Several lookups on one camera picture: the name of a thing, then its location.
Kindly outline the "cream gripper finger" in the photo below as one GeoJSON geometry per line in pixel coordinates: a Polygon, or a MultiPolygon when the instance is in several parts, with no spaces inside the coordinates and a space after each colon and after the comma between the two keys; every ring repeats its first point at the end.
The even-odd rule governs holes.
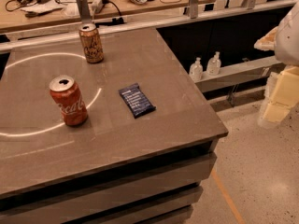
{"type": "Polygon", "coordinates": [[[272,72],[267,79],[258,124],[274,128],[299,103],[299,67],[289,66],[279,74],[272,72]]]}
{"type": "Polygon", "coordinates": [[[263,50],[263,51],[273,50],[275,48],[275,40],[276,40],[277,31],[278,31],[278,28],[275,27],[271,31],[269,31],[265,36],[258,39],[254,44],[254,48],[263,50]]]}

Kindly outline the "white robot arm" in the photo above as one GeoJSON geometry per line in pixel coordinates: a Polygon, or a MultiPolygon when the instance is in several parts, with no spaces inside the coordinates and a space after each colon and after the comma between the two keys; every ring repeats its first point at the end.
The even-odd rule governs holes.
{"type": "Polygon", "coordinates": [[[260,126],[274,128],[299,104],[299,2],[254,48],[273,50],[276,59],[286,65],[283,71],[272,72],[267,79],[258,117],[260,126]]]}

